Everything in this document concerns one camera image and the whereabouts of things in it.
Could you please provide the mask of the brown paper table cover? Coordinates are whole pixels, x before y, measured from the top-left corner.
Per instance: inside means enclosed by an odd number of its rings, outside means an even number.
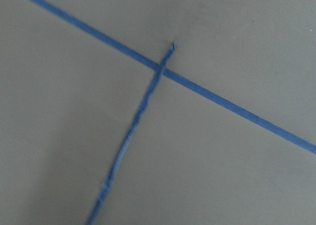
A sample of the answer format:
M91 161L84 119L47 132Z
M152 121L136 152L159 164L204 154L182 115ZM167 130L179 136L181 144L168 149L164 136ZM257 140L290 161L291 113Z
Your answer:
M316 0L0 0L0 222L82 225L173 42L98 225L313 225Z

